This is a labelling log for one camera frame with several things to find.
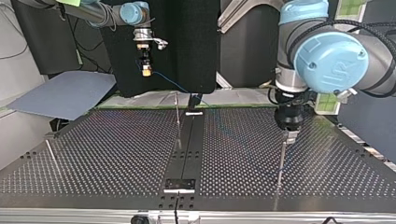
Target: white wall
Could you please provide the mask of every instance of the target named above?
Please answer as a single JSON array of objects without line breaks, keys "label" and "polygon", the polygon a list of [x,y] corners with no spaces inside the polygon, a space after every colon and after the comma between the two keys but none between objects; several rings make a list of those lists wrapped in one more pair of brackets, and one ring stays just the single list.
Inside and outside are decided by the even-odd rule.
[{"label": "white wall", "polygon": [[[9,0],[0,0],[10,4]],[[12,12],[7,15],[18,22]],[[21,52],[26,42],[0,14],[0,58]],[[29,50],[21,56],[0,60],[0,169],[40,144],[50,131],[49,118],[4,109],[17,97],[44,83]]]}]

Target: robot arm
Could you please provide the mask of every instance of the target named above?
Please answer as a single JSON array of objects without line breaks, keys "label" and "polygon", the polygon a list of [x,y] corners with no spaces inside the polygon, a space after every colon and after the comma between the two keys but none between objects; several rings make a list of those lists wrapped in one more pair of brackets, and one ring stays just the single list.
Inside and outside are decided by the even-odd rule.
[{"label": "robot arm", "polygon": [[110,27],[115,31],[117,26],[134,26],[134,42],[139,52],[139,60],[142,64],[144,77],[151,76],[152,59],[150,50],[152,43],[158,44],[158,49],[164,49],[167,42],[160,38],[154,38],[151,30],[149,4],[146,2],[125,3],[121,6],[108,6],[98,0],[81,0],[79,7],[60,4],[55,0],[19,0],[25,5],[43,9],[57,9],[61,13],[73,15],[87,21],[91,26],[101,28]]},{"label": "robot arm", "polygon": [[393,56],[378,38],[327,25],[299,39],[327,20],[328,5],[327,0],[294,0],[281,9],[276,76],[276,122],[281,129],[300,128],[301,105],[293,102],[308,89],[339,95],[353,89],[378,97],[396,95]]}]

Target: mounting hole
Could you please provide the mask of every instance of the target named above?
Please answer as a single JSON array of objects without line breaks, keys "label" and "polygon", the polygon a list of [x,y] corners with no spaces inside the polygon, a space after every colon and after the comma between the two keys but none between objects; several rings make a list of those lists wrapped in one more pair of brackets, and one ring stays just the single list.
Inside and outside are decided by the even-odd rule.
[{"label": "mounting hole", "polygon": [[316,69],[318,67],[315,63],[311,63],[308,66],[310,69]]},{"label": "mounting hole", "polygon": [[362,50],[362,51],[358,54],[358,57],[363,58],[364,56],[366,56],[366,53],[364,52],[364,50]]}]

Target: black perforated table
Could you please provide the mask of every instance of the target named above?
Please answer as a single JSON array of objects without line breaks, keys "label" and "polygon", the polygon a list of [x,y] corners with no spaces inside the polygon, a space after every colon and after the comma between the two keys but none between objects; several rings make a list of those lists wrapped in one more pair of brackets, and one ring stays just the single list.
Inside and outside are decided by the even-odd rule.
[{"label": "black perforated table", "polygon": [[274,109],[203,112],[93,110],[0,172],[0,207],[396,213],[396,174],[309,109],[280,190]]}]

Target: black cable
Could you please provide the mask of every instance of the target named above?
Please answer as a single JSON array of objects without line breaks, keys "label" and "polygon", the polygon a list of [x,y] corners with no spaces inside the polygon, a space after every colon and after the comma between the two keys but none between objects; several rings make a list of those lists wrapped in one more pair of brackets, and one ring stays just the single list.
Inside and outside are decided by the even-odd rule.
[{"label": "black cable", "polygon": [[19,53],[16,53],[16,54],[14,54],[14,55],[10,55],[10,56],[7,56],[7,57],[2,57],[2,58],[0,58],[0,60],[4,60],[4,59],[10,59],[10,58],[15,58],[15,57],[17,57],[17,56],[20,56],[20,55],[22,55],[24,52],[26,52],[26,50],[27,50],[27,44],[25,45],[25,48],[23,49],[23,51],[21,51],[21,52],[19,52]]},{"label": "black cable", "polygon": [[[8,8],[12,13],[15,14],[14,10],[12,9],[12,7],[10,7],[9,5],[3,5],[3,6],[5,6],[6,8]],[[14,27],[14,29],[15,29],[22,37],[24,37],[24,36],[23,36],[23,33],[18,29],[18,27],[14,24],[14,22],[12,22],[12,20],[11,20],[11,19],[8,17],[8,15],[3,11],[3,9],[0,9],[0,12],[1,12],[1,14],[8,20],[8,22]],[[16,54],[13,54],[13,55],[6,56],[6,57],[1,57],[0,60],[18,57],[18,56],[22,55],[24,52],[26,52],[27,49],[28,49],[28,44],[27,44],[27,42],[26,42],[26,45],[25,45],[24,49],[23,49],[21,52],[16,53]]]},{"label": "black cable", "polygon": [[[388,39],[385,35],[383,35],[380,31],[376,30],[375,28],[371,27],[368,24],[364,24],[364,23],[361,23],[361,22],[358,22],[358,21],[338,20],[338,21],[325,21],[323,23],[320,23],[318,25],[315,25],[315,26],[309,28],[308,30],[304,31],[302,34],[297,36],[297,38],[294,39],[294,41],[291,43],[291,45],[290,45],[290,47],[288,49],[288,52],[287,52],[289,66],[291,68],[294,68],[294,65],[293,65],[293,63],[291,61],[291,54],[292,54],[293,50],[295,49],[295,47],[305,37],[307,37],[310,33],[316,31],[317,29],[320,29],[320,28],[328,26],[328,25],[335,25],[335,24],[354,25],[354,26],[356,26],[356,27],[358,27],[360,29],[363,29],[363,30],[369,32],[370,34],[372,34],[373,36],[378,38],[388,48],[390,54],[392,55],[393,61],[396,62],[396,46],[395,46],[395,44],[390,39]],[[381,24],[393,24],[393,23],[392,22],[384,22],[384,23],[381,23]],[[371,96],[373,96],[373,97],[376,97],[376,98],[385,98],[385,97],[389,97],[391,95],[394,95],[395,93],[396,93],[396,84],[395,84],[395,87],[390,92],[388,92],[386,94],[383,94],[383,95],[376,95],[376,94],[372,94],[372,93],[369,93],[369,94]]]},{"label": "black cable", "polygon": [[177,215],[177,205],[178,205],[178,195],[177,195],[177,199],[176,199],[176,204],[175,204],[175,223],[178,224],[178,215]]},{"label": "black cable", "polygon": [[[372,23],[367,23],[366,25],[371,26],[371,27],[385,27],[385,26],[396,26],[396,21],[381,21],[381,22],[372,22]],[[355,27],[352,28],[350,30],[348,30],[348,32],[352,33],[355,31],[360,30],[360,27]]]},{"label": "black cable", "polygon": [[[76,36],[75,36],[75,33],[74,33],[78,21],[76,21],[75,26],[72,27],[72,23],[71,23],[71,21],[70,21],[70,17],[69,17],[68,15],[67,15],[66,17],[67,17],[67,21],[68,21],[68,23],[69,23],[69,28],[70,28],[70,31],[72,32],[72,36],[73,36],[73,39],[74,39],[74,41],[75,41],[76,47],[77,47],[77,48],[81,48],[81,45],[78,43],[78,41],[77,41],[77,39],[76,39]],[[93,65],[96,66],[96,72],[98,72],[99,69],[101,69],[102,72],[104,72],[104,73],[107,72],[107,70],[104,69],[103,67],[101,67],[101,66],[99,65],[99,63],[98,63],[96,60],[94,60],[94,59],[88,57],[88,56],[87,56],[84,52],[82,52],[81,50],[78,49],[78,53],[80,54],[81,58],[87,59],[89,62],[91,62]]]},{"label": "black cable", "polygon": [[331,221],[333,221],[335,224],[342,224],[341,222],[337,222],[334,217],[327,217],[322,224],[329,224]]},{"label": "black cable", "polygon": [[85,51],[94,51],[94,50],[96,50],[97,48],[99,48],[99,46],[101,46],[103,43],[105,43],[105,42],[102,40],[102,41],[100,41],[98,44],[96,44],[96,45],[95,45],[93,48],[91,48],[91,49],[87,49],[87,48],[85,48],[84,46],[82,46],[82,45],[79,43],[79,41],[77,40],[77,38],[76,38],[76,30],[77,30],[78,22],[79,22],[79,18],[76,19],[75,25],[74,25],[74,27],[73,27],[73,36],[75,37],[76,43],[77,43],[77,45],[78,45],[80,48],[82,48],[82,49],[85,50]]},{"label": "black cable", "polygon": [[271,102],[271,104],[273,104],[273,105],[279,105],[278,102],[275,102],[275,101],[271,98],[271,91],[272,91],[272,88],[270,88],[270,89],[268,90],[268,93],[267,93],[268,101]]}]

